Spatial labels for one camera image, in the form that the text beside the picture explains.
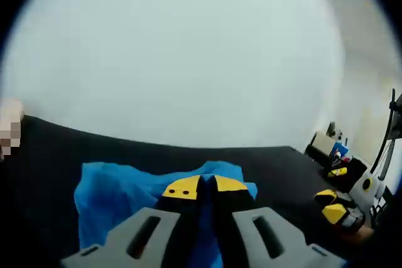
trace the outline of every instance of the blue towel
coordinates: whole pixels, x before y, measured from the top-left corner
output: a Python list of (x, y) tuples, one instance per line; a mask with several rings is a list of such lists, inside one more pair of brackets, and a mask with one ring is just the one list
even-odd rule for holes
[[(82, 177), (75, 189), (75, 205), (79, 213), (80, 247), (103, 245), (109, 230), (143, 207), (154, 207), (165, 188), (172, 182), (194, 175), (208, 180), (221, 175), (243, 182), (240, 166), (222, 161), (208, 161), (191, 172), (152, 175), (131, 166), (112, 163), (84, 163)], [(245, 183), (253, 198), (254, 183)], [(212, 230), (212, 205), (202, 205), (197, 243), (189, 267), (222, 267), (219, 248)]]

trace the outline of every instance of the gray plastic part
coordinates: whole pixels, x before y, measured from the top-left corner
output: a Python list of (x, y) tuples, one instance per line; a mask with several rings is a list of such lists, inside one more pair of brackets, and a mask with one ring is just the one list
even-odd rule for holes
[[(233, 213), (246, 247), (250, 268), (262, 267), (342, 267), (345, 261), (325, 249), (306, 245), (304, 234), (270, 208)], [(254, 224), (262, 218), (270, 229), (271, 241), (280, 244), (282, 253), (274, 259)]]
[[(76, 268), (159, 268), (162, 265), (168, 240), (179, 216), (178, 213), (142, 208), (108, 233), (105, 246), (92, 245), (81, 250), (79, 253), (63, 259), (62, 266)], [(127, 249), (150, 217), (159, 217), (161, 220), (149, 238), (141, 257), (134, 259), (127, 253)], [(85, 255), (96, 247), (97, 250)]]

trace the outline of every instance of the blue cloth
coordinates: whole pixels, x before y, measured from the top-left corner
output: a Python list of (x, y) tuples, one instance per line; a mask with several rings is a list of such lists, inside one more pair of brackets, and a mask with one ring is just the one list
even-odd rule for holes
[[(165, 188), (172, 182), (194, 175), (205, 180), (221, 175), (243, 182), (240, 166), (222, 161), (208, 161), (191, 172), (152, 175), (131, 166), (111, 163), (84, 163), (74, 200), (79, 213), (80, 247), (103, 245), (109, 230), (143, 207), (154, 207)], [(254, 183), (245, 183), (253, 198)], [(222, 267), (219, 248), (212, 230), (212, 205), (202, 205), (197, 243), (189, 267)]]

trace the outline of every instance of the white wall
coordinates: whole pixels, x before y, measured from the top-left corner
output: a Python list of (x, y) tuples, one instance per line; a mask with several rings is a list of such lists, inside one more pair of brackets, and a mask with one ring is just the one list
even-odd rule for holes
[[(329, 0), (345, 50), (335, 121), (349, 147), (371, 165), (383, 141), (392, 88), (402, 92), (401, 58), (392, 29), (376, 0)], [(397, 141), (386, 184), (395, 191), (402, 168)]]
[(107, 136), (304, 150), (343, 63), (327, 0), (30, 0), (3, 93)]

